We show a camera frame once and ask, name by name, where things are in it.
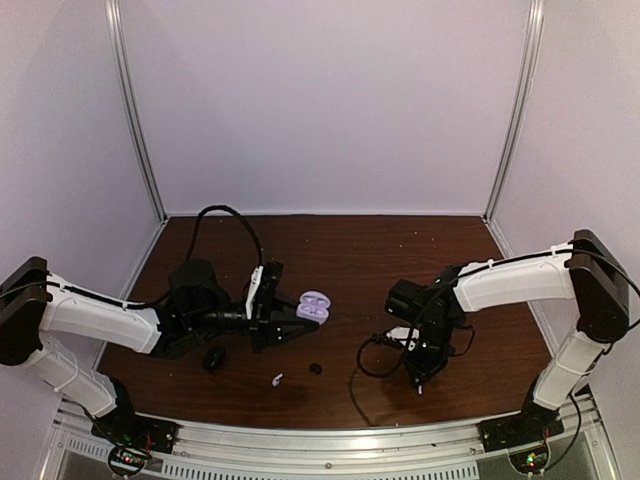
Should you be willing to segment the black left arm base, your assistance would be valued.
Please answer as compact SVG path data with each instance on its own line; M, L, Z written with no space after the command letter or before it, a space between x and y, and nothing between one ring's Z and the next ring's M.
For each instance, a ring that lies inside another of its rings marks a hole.
M92 415L92 434L114 446L144 452L170 454L176 441L178 424L135 412L126 386L110 378L115 389L115 408L102 416Z

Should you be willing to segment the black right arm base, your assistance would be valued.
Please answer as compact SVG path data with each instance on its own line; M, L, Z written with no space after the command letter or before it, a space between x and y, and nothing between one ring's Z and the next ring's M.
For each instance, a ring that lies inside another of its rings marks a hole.
M518 413L484 420L478 424L485 452L542 442L549 436L564 432L559 410L549 410L536 404L534 388L534 384L531 384Z

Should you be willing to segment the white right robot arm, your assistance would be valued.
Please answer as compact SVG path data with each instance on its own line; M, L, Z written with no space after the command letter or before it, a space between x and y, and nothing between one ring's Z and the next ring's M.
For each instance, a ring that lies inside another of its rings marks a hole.
M513 419L519 440L535 440L597 360L631 329L626 271L592 231L547 250L503 260L446 268L431 284L400 280L389 291L386 311L403 325L383 333L401 349L411 384L420 387L453 354L451 337L468 314L487 308L564 299L576 302L578 320L558 353L537 376L526 409Z

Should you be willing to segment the lilac earbud charging case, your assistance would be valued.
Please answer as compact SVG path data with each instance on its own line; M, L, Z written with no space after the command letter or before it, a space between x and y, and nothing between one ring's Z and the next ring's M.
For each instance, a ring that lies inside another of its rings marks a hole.
M299 297L296 316L304 320L324 324L329 319L331 300L319 291L306 291Z

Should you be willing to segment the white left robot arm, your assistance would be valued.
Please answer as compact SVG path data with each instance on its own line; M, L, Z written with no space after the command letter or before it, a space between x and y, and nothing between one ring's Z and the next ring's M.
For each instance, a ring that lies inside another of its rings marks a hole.
M169 275L169 291L157 303L105 296L53 274L40 257L28 259L1 285L1 363L35 372L54 390L84 407L123 444L137 442L144 424L126 387L100 374L53 338L63 332L126 347L156 358L175 359L209 338L245 335L261 353L326 322L330 299L308 291L282 297L282 264L258 265L244 297L231 299L213 265L191 259Z

